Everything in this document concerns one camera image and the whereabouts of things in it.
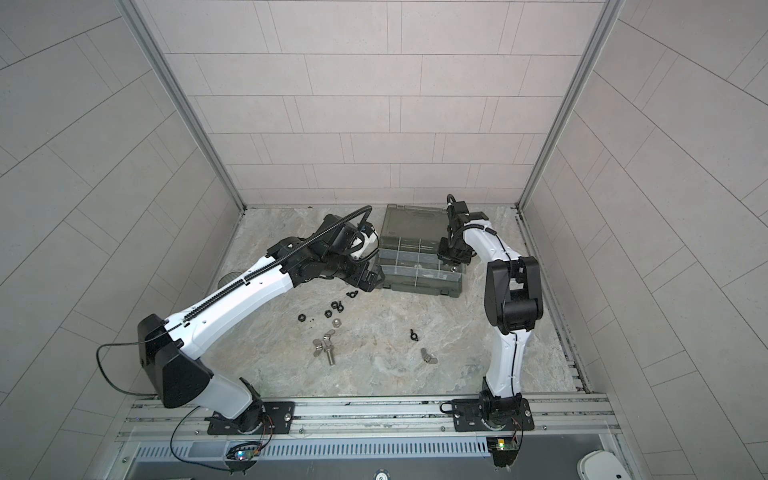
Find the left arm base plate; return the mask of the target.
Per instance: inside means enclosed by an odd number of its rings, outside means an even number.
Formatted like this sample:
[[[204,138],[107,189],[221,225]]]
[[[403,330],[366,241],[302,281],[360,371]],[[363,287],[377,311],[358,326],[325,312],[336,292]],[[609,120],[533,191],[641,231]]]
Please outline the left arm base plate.
[[[214,412],[206,417],[208,435],[287,434],[293,421],[295,403],[257,400],[234,419]]]

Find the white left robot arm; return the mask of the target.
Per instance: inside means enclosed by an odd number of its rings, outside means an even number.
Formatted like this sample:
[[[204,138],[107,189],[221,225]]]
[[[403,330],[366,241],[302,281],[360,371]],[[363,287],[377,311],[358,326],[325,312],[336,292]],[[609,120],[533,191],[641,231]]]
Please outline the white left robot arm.
[[[232,431],[262,427],[266,410],[255,388],[204,365],[221,336],[270,300],[317,278],[340,279],[365,292],[383,279],[370,263],[377,233],[364,206],[327,215],[308,238],[286,237],[243,274],[190,307],[166,318],[151,314],[138,327],[139,363],[167,408],[194,405],[219,415]]]

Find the green plastic organizer box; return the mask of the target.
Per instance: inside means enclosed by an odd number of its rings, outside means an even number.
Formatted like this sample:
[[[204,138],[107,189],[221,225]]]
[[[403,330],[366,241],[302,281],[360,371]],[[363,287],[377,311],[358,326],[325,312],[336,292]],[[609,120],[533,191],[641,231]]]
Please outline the green plastic organizer box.
[[[389,204],[386,207],[377,264],[383,289],[457,298],[463,290],[464,266],[438,256],[447,234],[444,210]]]

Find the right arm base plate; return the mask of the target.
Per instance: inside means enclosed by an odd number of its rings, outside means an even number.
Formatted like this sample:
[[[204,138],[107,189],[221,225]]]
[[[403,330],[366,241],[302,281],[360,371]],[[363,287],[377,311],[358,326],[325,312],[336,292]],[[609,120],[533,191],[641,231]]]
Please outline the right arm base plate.
[[[456,432],[528,432],[535,429],[528,400],[521,395],[453,399],[441,403],[439,410],[452,419]]]

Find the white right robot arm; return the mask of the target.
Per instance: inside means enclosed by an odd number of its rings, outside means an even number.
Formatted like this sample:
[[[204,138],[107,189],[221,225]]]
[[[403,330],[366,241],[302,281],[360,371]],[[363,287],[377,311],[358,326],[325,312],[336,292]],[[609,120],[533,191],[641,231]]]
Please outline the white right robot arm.
[[[530,332],[544,313],[540,265],[532,256],[514,251],[483,212],[471,212],[464,201],[446,199],[447,235],[438,257],[452,264],[470,264],[477,257],[486,266],[484,311],[496,329],[490,367],[483,379],[478,410],[492,429],[522,427],[521,371]]]

